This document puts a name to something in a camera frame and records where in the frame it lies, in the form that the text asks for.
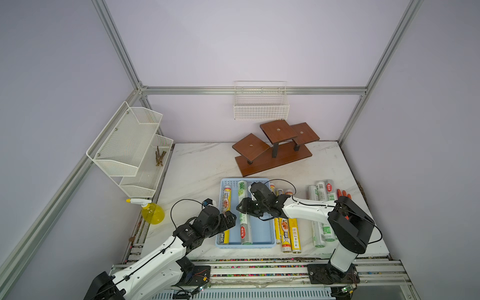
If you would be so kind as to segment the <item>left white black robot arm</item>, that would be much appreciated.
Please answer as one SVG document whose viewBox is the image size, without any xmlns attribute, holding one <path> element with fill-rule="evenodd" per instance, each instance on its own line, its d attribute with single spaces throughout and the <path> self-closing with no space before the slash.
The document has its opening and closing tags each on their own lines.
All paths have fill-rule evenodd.
<svg viewBox="0 0 480 300">
<path fill-rule="evenodd" d="M 236 225 L 236 215 L 208 205 L 198 216 L 179 225 L 163 244 L 126 269 L 96 276 L 86 300 L 146 300 L 155 292 L 177 284 L 190 284 L 198 268 L 187 257 L 203 241 Z"/>
</svg>

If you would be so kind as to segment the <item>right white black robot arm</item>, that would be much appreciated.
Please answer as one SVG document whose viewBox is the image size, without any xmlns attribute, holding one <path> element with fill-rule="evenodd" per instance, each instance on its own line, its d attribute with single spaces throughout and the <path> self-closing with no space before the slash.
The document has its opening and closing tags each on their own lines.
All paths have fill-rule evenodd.
<svg viewBox="0 0 480 300">
<path fill-rule="evenodd" d="M 267 213 L 274 218 L 304 219 L 330 225 L 339 244 L 328 265 L 341 274 L 348 272 L 358 255 L 365 254 L 377 228 L 374 220 L 347 196 L 339 197 L 333 204 L 287 194 L 276 196 L 262 182 L 254 182 L 250 193 L 253 197 L 246 197 L 237 205 L 240 213 L 255 218 Z"/>
</svg>

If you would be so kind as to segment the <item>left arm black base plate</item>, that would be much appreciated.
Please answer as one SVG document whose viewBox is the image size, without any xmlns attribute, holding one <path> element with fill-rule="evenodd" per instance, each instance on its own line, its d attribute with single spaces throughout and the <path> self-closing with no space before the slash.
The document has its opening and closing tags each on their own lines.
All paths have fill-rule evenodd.
<svg viewBox="0 0 480 300">
<path fill-rule="evenodd" d="M 211 266 L 194 266 L 191 271 L 185 272 L 177 286 L 203 286 L 210 282 Z"/>
</svg>

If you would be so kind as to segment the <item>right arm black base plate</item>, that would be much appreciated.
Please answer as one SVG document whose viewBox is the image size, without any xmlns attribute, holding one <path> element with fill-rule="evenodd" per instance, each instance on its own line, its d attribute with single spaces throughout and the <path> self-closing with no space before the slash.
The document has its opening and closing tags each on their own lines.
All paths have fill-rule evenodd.
<svg viewBox="0 0 480 300">
<path fill-rule="evenodd" d="M 347 271 L 340 271 L 330 263 L 308 264 L 307 274 L 312 285 L 358 284 L 360 278 L 354 264 Z"/>
</svg>

